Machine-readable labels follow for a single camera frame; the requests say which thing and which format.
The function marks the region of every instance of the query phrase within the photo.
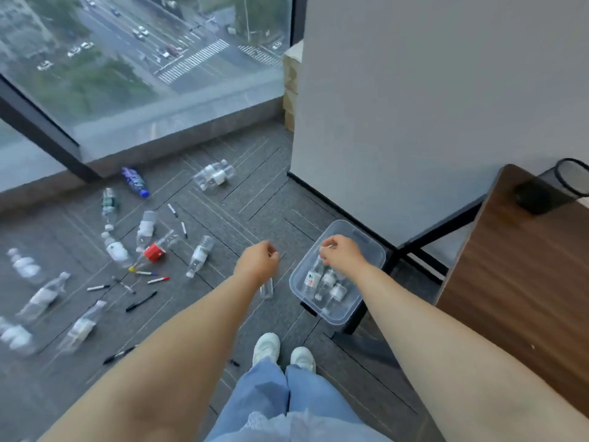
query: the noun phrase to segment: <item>brown tabletop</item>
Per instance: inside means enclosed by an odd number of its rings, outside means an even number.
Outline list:
[[[437,306],[589,417],[589,208],[529,214],[512,191],[531,177],[499,172]]]

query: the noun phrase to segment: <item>sneaker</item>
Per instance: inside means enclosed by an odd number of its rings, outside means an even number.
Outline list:
[[[278,361],[278,355],[280,354],[280,338],[278,335],[268,332],[263,334],[256,347],[254,347],[254,357],[252,359],[252,366],[255,366],[265,357],[270,358],[273,363]]]
[[[291,354],[291,364],[296,364],[299,368],[311,371],[314,374],[317,372],[317,366],[315,365],[313,354],[306,347],[298,347],[293,350],[293,353]]]

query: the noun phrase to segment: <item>street light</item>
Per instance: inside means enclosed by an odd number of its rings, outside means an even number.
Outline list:
[[[250,42],[250,19],[247,15],[247,3],[246,0],[243,0],[243,5],[246,7],[246,25],[247,25],[247,43]]]

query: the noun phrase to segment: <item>white crosswalk stripe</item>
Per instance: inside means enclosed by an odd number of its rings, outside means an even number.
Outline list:
[[[262,64],[269,66],[277,66],[281,64],[280,59],[272,57],[267,52],[262,51],[260,48],[256,48],[255,46],[239,45],[238,48],[241,51],[244,51],[249,57],[253,57],[255,60],[261,62]]]
[[[167,84],[172,83],[181,75],[188,73],[188,71],[192,70],[196,66],[202,64],[205,60],[210,59],[211,57],[215,56],[215,54],[223,51],[229,44],[224,40],[217,40],[215,43],[212,43],[198,52],[192,54],[192,56],[179,61],[177,64],[173,65],[171,68],[166,69],[164,72],[158,74],[158,78],[166,82]]]

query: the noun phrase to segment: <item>wall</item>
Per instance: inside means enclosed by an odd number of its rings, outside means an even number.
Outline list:
[[[299,77],[291,171],[395,245],[506,163],[589,161],[587,0],[309,0]]]

